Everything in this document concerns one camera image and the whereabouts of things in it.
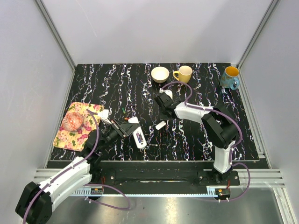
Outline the blue purple battery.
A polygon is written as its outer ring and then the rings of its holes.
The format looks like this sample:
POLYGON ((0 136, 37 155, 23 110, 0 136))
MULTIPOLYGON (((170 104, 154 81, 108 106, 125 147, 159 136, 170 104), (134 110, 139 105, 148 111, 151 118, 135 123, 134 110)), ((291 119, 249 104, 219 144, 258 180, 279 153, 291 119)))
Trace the blue purple battery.
POLYGON ((136 135, 137 135, 139 143, 142 143, 143 142, 142 135, 140 133, 137 133, 136 135))

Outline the white battery cover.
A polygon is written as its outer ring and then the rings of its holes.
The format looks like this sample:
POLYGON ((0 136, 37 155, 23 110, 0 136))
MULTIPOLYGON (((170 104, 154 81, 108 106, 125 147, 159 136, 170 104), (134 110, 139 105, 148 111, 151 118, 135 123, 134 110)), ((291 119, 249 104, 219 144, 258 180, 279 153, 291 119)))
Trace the white battery cover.
POLYGON ((156 128, 157 130, 160 130, 160 129, 163 128, 165 125, 166 125, 166 122, 165 122, 165 121, 161 121, 159 124, 157 124, 157 125, 155 126, 155 128, 156 128))

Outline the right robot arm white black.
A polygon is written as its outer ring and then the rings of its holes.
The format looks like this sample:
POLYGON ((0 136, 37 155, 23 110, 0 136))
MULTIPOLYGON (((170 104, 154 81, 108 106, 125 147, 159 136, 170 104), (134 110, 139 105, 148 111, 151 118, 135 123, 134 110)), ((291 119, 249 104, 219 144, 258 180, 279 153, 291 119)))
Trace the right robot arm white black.
POLYGON ((220 184, 232 171, 232 151, 241 130, 224 106, 200 107, 187 102, 175 102, 165 92, 155 97, 161 109, 161 120, 184 119, 202 124, 207 138, 215 148, 213 170, 208 177, 220 184))

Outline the white remote control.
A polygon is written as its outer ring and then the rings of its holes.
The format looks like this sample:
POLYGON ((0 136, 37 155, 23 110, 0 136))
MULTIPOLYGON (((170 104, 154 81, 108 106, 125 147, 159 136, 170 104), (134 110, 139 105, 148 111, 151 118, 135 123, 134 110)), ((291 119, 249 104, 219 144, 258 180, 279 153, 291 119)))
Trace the white remote control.
MULTIPOLYGON (((139 124, 139 120, 137 117, 132 117, 128 119, 128 123, 139 124)), ((133 131, 132 135, 138 149, 142 149, 147 146, 147 142, 140 126, 133 131)))

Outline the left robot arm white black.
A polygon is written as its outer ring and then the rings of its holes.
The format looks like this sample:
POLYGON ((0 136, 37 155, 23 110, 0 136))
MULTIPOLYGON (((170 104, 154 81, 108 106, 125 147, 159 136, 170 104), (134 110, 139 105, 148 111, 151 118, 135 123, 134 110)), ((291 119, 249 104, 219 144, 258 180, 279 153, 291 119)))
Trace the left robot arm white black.
POLYGON ((91 131, 84 149, 69 165, 40 183, 30 182, 25 187, 15 208, 24 224, 45 224, 54 210, 80 187, 100 180, 101 156, 117 139, 129 137, 140 127, 138 118, 128 121, 109 121, 101 133, 97 126, 91 131))

